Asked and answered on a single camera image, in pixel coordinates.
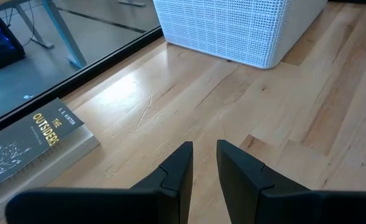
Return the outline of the The Outsiders paperback book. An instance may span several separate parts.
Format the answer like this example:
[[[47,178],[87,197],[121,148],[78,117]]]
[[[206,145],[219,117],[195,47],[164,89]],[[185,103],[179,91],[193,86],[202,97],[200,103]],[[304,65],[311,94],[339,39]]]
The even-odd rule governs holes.
[[[58,98],[0,131],[0,218],[15,194],[47,185],[98,146]]]

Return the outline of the black aluminium table frame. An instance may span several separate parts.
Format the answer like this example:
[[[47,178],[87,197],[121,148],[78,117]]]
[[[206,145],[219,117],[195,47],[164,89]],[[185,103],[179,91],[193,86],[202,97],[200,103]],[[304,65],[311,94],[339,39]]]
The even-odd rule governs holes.
[[[1,116],[0,131],[50,101],[56,98],[63,98],[83,85],[91,82],[105,71],[141,51],[161,37],[163,37],[163,31],[162,28],[158,26],[146,32],[138,39],[129,42],[127,45],[123,46],[123,48],[115,50],[92,65],[81,69],[66,80],[34,97],[34,99]]]

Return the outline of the white plastic laundry basket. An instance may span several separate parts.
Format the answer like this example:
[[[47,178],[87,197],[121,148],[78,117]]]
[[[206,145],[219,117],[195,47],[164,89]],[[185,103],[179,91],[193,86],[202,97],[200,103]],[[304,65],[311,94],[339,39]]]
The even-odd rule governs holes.
[[[327,0],[153,0],[165,40],[257,68],[275,67]]]

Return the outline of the grey desk leg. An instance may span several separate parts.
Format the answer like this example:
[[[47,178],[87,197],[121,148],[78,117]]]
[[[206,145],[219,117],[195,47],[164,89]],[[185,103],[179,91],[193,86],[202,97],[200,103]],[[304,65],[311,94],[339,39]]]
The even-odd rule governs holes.
[[[145,7],[146,3],[144,2],[138,2],[135,0],[118,0],[119,4],[126,4],[126,5],[130,5],[130,6],[135,6],[135,7]]]
[[[36,44],[41,45],[42,47],[45,47],[46,49],[52,49],[54,48],[54,45],[50,42],[47,42],[42,38],[42,36],[38,33],[37,29],[35,28],[35,19],[34,19],[34,13],[32,10],[32,6],[30,4],[30,1],[28,1],[30,12],[31,12],[31,19],[29,19],[28,15],[25,13],[23,8],[20,6],[20,4],[17,4],[14,6],[14,8],[17,10],[18,14],[21,16],[22,20],[25,22],[26,26],[31,31],[31,36],[29,37],[28,41],[24,44],[22,44],[23,47],[28,45],[31,42],[35,42]]]
[[[41,0],[43,7],[45,8],[49,18],[52,20],[55,28],[57,29],[60,37],[62,38],[65,46],[69,51],[69,56],[67,56],[67,60],[78,68],[83,68],[87,66],[87,62],[73,38],[67,24],[65,23],[62,15],[60,14],[56,4],[53,0]]]

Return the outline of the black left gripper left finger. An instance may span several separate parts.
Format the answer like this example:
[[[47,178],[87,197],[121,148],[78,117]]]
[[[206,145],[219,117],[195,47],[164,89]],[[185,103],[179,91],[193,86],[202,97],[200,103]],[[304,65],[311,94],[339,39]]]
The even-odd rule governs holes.
[[[7,224],[187,224],[193,143],[184,142],[128,189],[40,187],[6,205]]]

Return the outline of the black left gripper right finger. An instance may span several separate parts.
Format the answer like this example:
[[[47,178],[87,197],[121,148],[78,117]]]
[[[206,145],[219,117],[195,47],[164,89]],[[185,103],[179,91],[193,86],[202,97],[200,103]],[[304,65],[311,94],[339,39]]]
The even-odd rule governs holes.
[[[216,154],[232,224],[366,224],[365,191],[308,189],[226,140]]]

